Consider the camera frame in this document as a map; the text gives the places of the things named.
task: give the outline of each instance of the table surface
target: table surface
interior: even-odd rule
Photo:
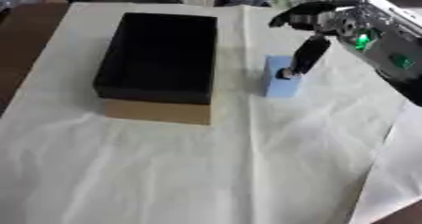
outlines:
[[[31,70],[60,20],[67,5],[34,5],[15,9],[0,25],[0,113]],[[387,217],[377,224],[419,223],[422,202]]]

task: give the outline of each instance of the green light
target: green light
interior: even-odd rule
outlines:
[[[414,64],[408,57],[401,54],[390,55],[390,59],[393,61],[394,65],[404,70],[409,69]]]
[[[368,43],[371,42],[371,39],[367,34],[362,34],[356,40],[356,50],[364,50]]]

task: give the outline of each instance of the open box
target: open box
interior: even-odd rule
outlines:
[[[126,13],[94,80],[105,114],[208,124],[217,18]]]

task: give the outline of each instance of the blue foam cube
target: blue foam cube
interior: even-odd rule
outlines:
[[[277,71],[288,68],[291,60],[291,56],[267,56],[264,70],[265,97],[291,98],[296,95],[301,81],[300,76],[293,76],[291,79],[276,78]]]

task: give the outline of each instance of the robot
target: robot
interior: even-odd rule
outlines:
[[[314,32],[278,78],[308,73],[330,48],[329,36],[371,65],[399,93],[422,106],[422,17],[387,0],[310,2],[272,19],[269,27],[289,24]]]

